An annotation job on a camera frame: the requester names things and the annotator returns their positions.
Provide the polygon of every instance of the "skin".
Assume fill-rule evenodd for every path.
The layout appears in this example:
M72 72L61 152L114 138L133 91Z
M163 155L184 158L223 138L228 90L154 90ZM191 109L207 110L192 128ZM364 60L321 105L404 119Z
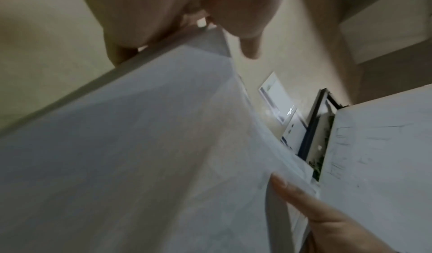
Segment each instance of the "skin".
M270 181L282 199L309 219L311 235L306 240L304 253L395 253L357 222L277 174L272 174Z
M240 40L243 54L260 56L262 33L282 0L86 0L104 29L114 65L197 19L212 21Z

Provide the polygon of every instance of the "beige floor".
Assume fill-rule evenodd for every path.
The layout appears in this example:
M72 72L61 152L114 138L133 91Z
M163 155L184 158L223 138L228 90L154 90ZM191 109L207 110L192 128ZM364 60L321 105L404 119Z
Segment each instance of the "beige floor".
M321 88L343 104L353 103L356 95L361 74L347 53L337 16L323 11L323 2L333 7L334 0L284 0L265 32L259 60L245 59L237 40L228 37L251 102L276 136L284 127L258 93L272 72L304 117ZM102 29L82 0L0 0L0 51L0 128L112 68Z

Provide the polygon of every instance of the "hand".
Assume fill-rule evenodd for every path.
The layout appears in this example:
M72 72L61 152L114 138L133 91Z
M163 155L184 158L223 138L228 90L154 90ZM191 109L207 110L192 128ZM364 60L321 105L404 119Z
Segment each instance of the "hand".
M338 210L272 174L276 193L309 219L306 253L395 253L387 244Z
M187 26L205 11L217 25L239 37L243 54L260 55L261 36L282 0L86 0L104 29L114 65Z

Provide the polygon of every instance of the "finger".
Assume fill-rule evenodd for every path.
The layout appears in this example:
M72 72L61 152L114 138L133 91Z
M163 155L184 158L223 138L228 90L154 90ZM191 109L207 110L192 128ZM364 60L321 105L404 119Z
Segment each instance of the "finger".
M250 59L257 59L261 56L262 32L252 38L240 38L240 47L243 55Z
M127 61L128 59L134 57L138 54L137 48L125 48L114 43L107 34L103 34L103 39L105 40L105 49L107 51L107 56L109 60L118 66L121 63Z
M308 217L310 221L329 222L345 220L345 216L338 210L308 195L296 186L289 184L279 175L273 173L270 181L276 193Z

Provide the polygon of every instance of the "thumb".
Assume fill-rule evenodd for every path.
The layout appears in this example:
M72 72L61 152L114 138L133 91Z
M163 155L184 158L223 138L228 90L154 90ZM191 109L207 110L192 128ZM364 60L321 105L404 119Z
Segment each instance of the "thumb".
M255 37L240 38L240 47L243 55L250 59L257 59L261 56L262 32Z
M338 210L308 195L298 187L289 184L282 177L273 173L270 178L275 192L303 213L312 222L343 221L346 219Z

